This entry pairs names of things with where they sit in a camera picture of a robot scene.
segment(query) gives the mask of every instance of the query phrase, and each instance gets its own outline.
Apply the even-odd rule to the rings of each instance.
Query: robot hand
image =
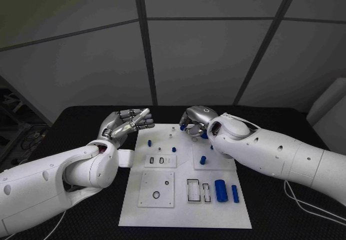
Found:
[[[112,185],[119,167],[133,166],[135,151],[119,149],[128,134],[154,127],[149,108],[113,112],[87,146],[0,173],[0,237],[35,227]]]
[[[260,128],[227,113],[211,118],[203,114],[204,109],[217,114],[204,106],[191,107],[181,124],[190,119],[204,124],[214,149],[226,158],[234,157],[257,172],[306,185],[346,206],[346,156]]]
[[[201,136],[208,129],[210,122],[220,115],[218,113],[207,106],[192,106],[187,109],[182,119],[179,122],[181,129],[185,130],[191,135]]]

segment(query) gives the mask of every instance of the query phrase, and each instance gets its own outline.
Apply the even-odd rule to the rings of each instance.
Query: robotic arm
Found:
[[[190,134],[207,131],[214,149],[257,172],[296,182],[325,193],[346,206],[346,156],[324,150],[293,137],[266,130],[243,118],[221,116],[205,106],[187,109],[181,126]]]
[[[128,134],[154,128],[154,122],[149,108],[113,112],[87,146],[0,173],[0,237],[45,222],[112,185],[119,167],[133,166],[135,151],[119,149]]]

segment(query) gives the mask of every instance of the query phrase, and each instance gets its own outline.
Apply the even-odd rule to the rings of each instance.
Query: gray wall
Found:
[[[308,112],[346,77],[345,9],[342,0],[8,1],[0,75],[51,122],[70,106],[156,101]]]

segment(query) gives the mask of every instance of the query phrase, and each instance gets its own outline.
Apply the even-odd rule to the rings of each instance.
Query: black tablecloth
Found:
[[[97,138],[102,122],[113,111],[146,106],[76,106],[61,114],[31,155],[31,160],[86,146]],[[292,108],[211,106],[308,144],[328,149],[306,116]],[[179,123],[187,106],[151,106],[156,123]],[[123,149],[136,147],[138,133]],[[346,226],[306,213],[285,193],[285,181],[237,164],[253,229],[119,227],[130,169],[120,168],[109,188],[67,211],[50,239],[346,239]],[[292,184],[298,197],[346,216],[346,207],[311,188]],[[17,239],[44,239],[63,215],[18,233]]]

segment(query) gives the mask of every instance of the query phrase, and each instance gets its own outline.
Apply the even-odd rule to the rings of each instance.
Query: circular hole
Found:
[[[158,191],[154,192],[154,198],[158,199],[161,197],[161,193]]]

